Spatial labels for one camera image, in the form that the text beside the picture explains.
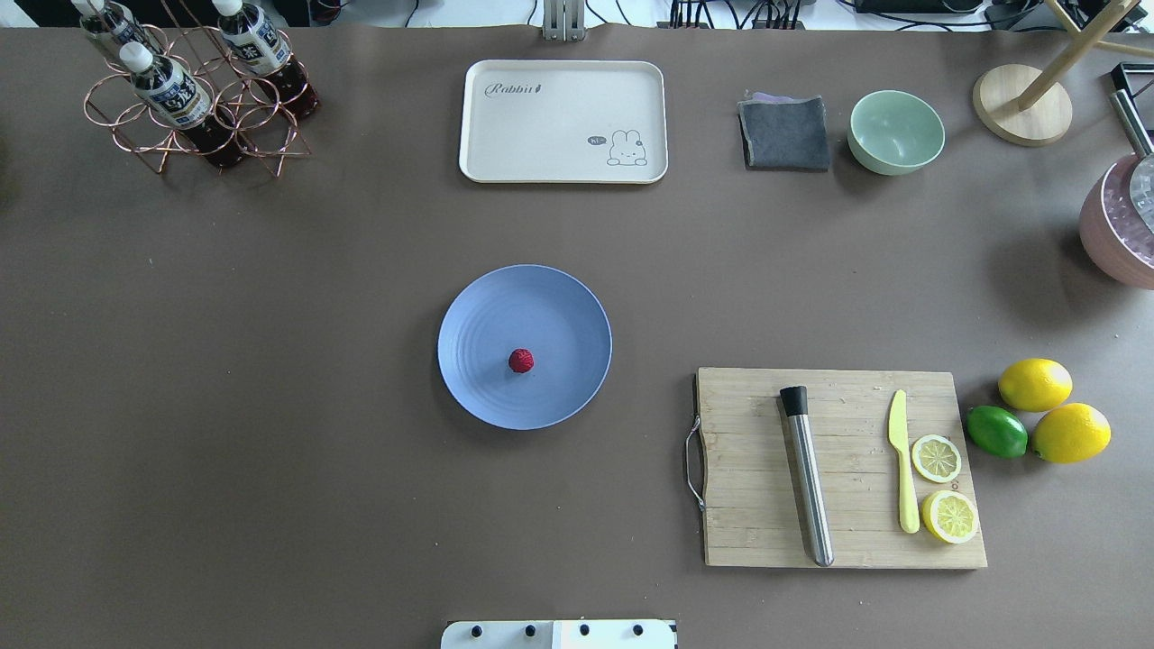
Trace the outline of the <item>green lime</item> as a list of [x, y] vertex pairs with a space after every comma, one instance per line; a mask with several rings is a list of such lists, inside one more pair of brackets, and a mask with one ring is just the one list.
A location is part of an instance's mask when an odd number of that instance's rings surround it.
[[965, 420], [973, 443], [1002, 458], [1022, 457], [1028, 448], [1028, 431], [1018, 416], [1001, 406], [973, 406]]

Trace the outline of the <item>whole yellow lemon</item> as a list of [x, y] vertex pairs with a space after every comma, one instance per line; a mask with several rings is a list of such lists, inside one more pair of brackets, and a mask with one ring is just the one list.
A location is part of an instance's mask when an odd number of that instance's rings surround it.
[[1096, 406], [1064, 404], [1044, 415], [1033, 433], [1033, 449], [1048, 462], [1076, 463], [1109, 446], [1112, 427]]
[[997, 387], [1013, 409], [1043, 412], [1061, 406], [1073, 391], [1067, 367], [1047, 358], [1027, 358], [1003, 370]]

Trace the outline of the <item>pink bowl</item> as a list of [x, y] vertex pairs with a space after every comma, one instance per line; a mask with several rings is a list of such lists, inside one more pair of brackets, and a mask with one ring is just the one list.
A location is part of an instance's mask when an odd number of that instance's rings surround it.
[[1085, 197], [1079, 234], [1093, 263], [1130, 288], [1153, 288], [1151, 227], [1131, 200], [1130, 181], [1141, 156], [1115, 161]]

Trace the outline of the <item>thick lemon half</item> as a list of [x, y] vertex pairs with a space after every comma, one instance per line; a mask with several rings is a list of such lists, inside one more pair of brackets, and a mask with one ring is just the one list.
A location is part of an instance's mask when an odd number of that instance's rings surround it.
[[956, 490], [935, 490], [920, 503], [920, 519], [943, 543], [964, 544], [977, 534], [977, 508]]

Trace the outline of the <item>cream rabbit tray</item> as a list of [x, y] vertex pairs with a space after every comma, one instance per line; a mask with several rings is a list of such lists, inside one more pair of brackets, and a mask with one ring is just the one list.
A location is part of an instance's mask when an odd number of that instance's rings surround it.
[[664, 73], [639, 60], [482, 60], [458, 166], [474, 182], [651, 184], [668, 169]]

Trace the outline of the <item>grey folded cloth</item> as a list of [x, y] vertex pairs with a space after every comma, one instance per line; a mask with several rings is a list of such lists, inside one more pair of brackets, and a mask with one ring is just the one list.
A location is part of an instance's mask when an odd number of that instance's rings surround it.
[[797, 99], [756, 92], [737, 103], [737, 114], [747, 166], [820, 172], [831, 167], [820, 96]]

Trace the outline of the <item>steel rod black tip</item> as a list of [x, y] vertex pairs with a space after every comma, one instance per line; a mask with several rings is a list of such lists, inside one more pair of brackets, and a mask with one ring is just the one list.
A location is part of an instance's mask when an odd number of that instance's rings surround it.
[[829, 529], [825, 498], [820, 487], [819, 456], [816, 453], [811, 416], [809, 416], [805, 386], [790, 386], [780, 390], [786, 423], [790, 427], [801, 488], [802, 508], [807, 523], [814, 562], [819, 567], [834, 564], [834, 547]]

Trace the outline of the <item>blue round plate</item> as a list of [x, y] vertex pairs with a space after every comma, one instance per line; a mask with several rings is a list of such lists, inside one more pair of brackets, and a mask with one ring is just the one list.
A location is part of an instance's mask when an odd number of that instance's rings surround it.
[[[529, 373], [508, 368], [527, 348]], [[577, 415], [609, 374], [605, 308], [580, 279], [544, 264], [512, 264], [474, 279], [445, 311], [439, 370], [470, 415], [505, 430], [540, 430]]]

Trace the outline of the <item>red strawberry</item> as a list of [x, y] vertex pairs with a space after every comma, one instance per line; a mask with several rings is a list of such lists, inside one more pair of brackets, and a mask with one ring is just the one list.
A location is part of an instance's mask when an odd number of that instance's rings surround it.
[[516, 374], [529, 373], [535, 367], [535, 356], [527, 348], [516, 348], [508, 355], [507, 365]]

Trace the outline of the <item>yellow plastic knife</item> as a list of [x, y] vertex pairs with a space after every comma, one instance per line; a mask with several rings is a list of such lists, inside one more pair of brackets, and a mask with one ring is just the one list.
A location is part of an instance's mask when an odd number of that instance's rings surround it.
[[897, 507], [904, 534], [917, 534], [920, 519], [915, 488], [912, 487], [911, 433], [907, 427], [907, 395], [897, 389], [892, 395], [887, 416], [887, 439], [897, 453]]

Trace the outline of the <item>rear white-label drink bottle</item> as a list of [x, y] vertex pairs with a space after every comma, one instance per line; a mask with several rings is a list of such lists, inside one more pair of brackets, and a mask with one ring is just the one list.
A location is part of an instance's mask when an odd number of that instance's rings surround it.
[[87, 33], [87, 40], [99, 50], [112, 69], [123, 70], [119, 53], [127, 42], [138, 42], [155, 55], [166, 53], [162, 42], [133, 16], [126, 5], [100, 0], [73, 0], [72, 3], [81, 14], [78, 25]]

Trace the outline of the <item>wooden stand round base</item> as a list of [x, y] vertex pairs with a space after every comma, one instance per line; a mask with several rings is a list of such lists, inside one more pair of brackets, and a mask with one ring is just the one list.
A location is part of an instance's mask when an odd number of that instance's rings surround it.
[[1006, 64], [986, 70], [972, 92], [977, 119], [994, 135], [1017, 146], [1048, 146], [1063, 137], [1073, 114], [1070, 95], [1059, 80], [1091, 49], [1117, 50], [1151, 58], [1151, 49], [1104, 42], [1104, 35], [1121, 23], [1136, 5], [1137, 1], [1109, 1], [1084, 28], [1076, 27], [1070, 18], [1061, 18], [1061, 24], [1070, 33], [1070, 42], [1046, 69]]

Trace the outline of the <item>lemon slice near knife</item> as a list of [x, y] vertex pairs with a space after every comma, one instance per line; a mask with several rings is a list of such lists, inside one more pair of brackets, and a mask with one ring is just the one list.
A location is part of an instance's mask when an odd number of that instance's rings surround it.
[[926, 480], [947, 484], [956, 482], [956, 477], [960, 475], [962, 457], [951, 440], [928, 434], [912, 443], [911, 464]]

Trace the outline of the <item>front white-label drink bottle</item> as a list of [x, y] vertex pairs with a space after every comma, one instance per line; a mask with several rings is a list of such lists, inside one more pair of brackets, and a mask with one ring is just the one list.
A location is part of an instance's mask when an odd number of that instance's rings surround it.
[[133, 91], [213, 166], [226, 169], [246, 159], [234, 119], [189, 70], [166, 55], [155, 55], [138, 42], [119, 53]]

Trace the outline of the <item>white-label drink bottle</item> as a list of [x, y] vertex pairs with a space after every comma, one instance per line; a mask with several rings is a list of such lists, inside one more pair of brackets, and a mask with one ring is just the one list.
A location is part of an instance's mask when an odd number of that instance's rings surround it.
[[72, 3], [81, 14], [78, 25], [87, 33], [87, 40], [99, 50], [112, 69], [123, 70], [119, 53], [127, 42], [138, 42], [155, 55], [166, 53], [162, 42], [133, 16], [126, 5], [100, 0], [73, 0]]
[[119, 53], [133, 91], [213, 166], [226, 169], [246, 159], [234, 119], [189, 70], [166, 55], [155, 55], [138, 42]]
[[252, 89], [302, 120], [319, 109], [320, 96], [288, 42], [258, 5], [215, 1], [217, 25], [230, 51], [256, 77]]

